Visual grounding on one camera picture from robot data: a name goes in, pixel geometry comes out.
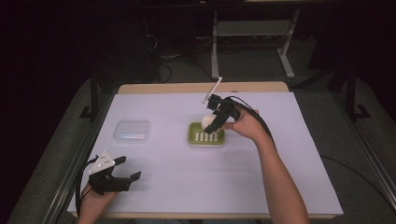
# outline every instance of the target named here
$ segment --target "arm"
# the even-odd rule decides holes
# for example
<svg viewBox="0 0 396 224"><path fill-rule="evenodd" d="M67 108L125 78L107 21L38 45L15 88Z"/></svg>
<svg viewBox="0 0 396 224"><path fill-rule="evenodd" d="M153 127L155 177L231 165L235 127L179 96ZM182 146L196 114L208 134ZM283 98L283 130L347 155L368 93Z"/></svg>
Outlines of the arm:
<svg viewBox="0 0 396 224"><path fill-rule="evenodd" d="M247 111L241 110L240 119L235 123L225 123L223 129L234 130L255 143L262 164L268 208L274 223L309 223L303 198L280 159L273 140L260 123Z"/></svg>
<svg viewBox="0 0 396 224"><path fill-rule="evenodd" d="M81 193L83 198L81 199L78 224L95 223L118 194L118 192L107 192L104 195L100 195L91 190L90 184L87 184Z"/></svg>

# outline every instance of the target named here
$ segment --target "white ball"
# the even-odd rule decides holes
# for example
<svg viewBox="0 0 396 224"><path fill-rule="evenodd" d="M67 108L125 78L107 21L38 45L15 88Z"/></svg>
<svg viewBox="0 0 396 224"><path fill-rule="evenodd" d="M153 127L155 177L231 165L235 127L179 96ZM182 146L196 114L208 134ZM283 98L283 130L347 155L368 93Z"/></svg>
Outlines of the white ball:
<svg viewBox="0 0 396 224"><path fill-rule="evenodd" d="M201 120L202 130L204 130L207 126L209 126L215 118L216 118L216 115L214 115L214 114L208 114L208 115L204 116Z"/></svg>

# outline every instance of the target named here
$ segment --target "clear plastic container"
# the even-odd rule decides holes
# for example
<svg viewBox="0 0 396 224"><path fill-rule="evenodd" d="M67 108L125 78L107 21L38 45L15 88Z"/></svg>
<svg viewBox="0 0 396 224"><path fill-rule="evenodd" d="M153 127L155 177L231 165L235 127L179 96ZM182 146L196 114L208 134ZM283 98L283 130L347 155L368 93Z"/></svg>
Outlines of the clear plastic container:
<svg viewBox="0 0 396 224"><path fill-rule="evenodd" d="M122 119L113 138L118 144L144 144L149 140L150 123L144 119Z"/></svg>

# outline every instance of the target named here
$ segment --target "table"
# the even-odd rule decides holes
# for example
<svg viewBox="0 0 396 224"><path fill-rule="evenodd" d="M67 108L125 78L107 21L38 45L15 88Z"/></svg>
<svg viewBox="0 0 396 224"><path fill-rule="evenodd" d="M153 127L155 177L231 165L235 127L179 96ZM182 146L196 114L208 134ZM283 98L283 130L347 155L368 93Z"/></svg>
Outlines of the table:
<svg viewBox="0 0 396 224"><path fill-rule="evenodd" d="M113 159L126 156L127 161L113 175L142 171L142 176L130 191L116 198L105 217L269 218L260 161L250 140L227 131L222 148L189 147L187 143L189 124L210 113L201 101L212 86L183 83L120 88L91 155L106 150ZM220 83L215 93L239 96L262 111L310 217L343 213L295 97L284 83ZM116 144L112 135L121 119L149 120L148 141ZM74 204L73 199L68 207L71 213L76 213Z"/></svg>

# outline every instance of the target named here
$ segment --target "dark background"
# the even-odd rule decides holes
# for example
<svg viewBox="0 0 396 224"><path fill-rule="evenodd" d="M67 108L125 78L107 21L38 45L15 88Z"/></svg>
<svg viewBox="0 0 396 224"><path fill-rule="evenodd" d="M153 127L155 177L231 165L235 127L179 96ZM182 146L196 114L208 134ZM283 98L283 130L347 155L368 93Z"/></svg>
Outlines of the dark background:
<svg viewBox="0 0 396 224"><path fill-rule="evenodd" d="M147 74L122 81L122 77L114 79L104 75L115 86L121 82L150 82L155 77L155 71L148 68L149 61L153 60L148 54L139 58L139 62L146 62L141 63L145 64L141 67L139 63L122 62L133 59L145 48L125 44L125 49L130 51L117 52L117 46L122 47L122 38L127 34L122 32L123 27L115 28L114 25L118 20L133 21L134 26L129 26L128 22L124 24L125 30L136 29L140 32L137 34L143 35L139 22L136 23L139 17L124 10L104 16L100 7L85 10L90 3L1 2L1 223L7 222L74 94L93 72L137 74L144 71ZM396 120L396 23L391 6L386 1L359 1L338 7L306 8L295 37L312 35L318 38L312 68L324 69L340 61L354 66L358 76L372 86L378 101ZM167 20L156 23L158 34L169 45L190 46L189 37L193 41L194 35L207 32L205 27L210 27L211 19L207 19L205 13L192 17L184 12L182 16L184 22L175 14L165 14L163 17ZM180 30L174 22L188 29L184 33L170 32ZM95 41L99 41L106 52L114 50L113 56L122 65L114 64L114 60L109 60L108 55L97 48L97 42L93 43L84 33L87 28L97 34ZM178 40L181 36L185 42ZM135 38L139 45L146 44L139 35Z"/></svg>

